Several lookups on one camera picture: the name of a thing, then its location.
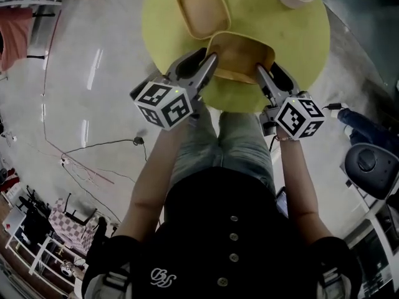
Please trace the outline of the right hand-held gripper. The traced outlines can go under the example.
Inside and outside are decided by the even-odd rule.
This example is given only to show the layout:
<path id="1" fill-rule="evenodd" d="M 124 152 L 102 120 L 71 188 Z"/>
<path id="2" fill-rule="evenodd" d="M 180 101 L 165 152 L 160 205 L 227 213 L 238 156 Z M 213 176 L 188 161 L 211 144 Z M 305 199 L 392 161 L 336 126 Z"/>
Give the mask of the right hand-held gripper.
<path id="1" fill-rule="evenodd" d="M 308 92 L 300 91 L 296 80 L 282 66 L 274 62 L 271 73 L 273 78 L 262 65 L 256 65 L 256 82 L 271 103 L 259 115 L 264 136 L 271 135 L 276 126 L 292 140 L 314 136 L 325 121 L 322 110 Z M 279 90 L 291 95 L 281 104 Z"/>

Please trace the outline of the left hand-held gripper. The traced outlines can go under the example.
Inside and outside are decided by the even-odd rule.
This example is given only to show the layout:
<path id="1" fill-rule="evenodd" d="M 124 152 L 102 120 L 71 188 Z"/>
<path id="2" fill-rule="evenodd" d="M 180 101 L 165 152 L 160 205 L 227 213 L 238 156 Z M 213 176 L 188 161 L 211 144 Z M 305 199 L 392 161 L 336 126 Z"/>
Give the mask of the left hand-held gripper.
<path id="1" fill-rule="evenodd" d="M 146 80 L 130 92 L 147 122 L 170 131 L 187 118 L 190 122 L 199 118 L 200 91 L 218 66 L 217 53 L 205 55 L 206 48 L 192 50 L 175 60 L 165 75 Z"/>

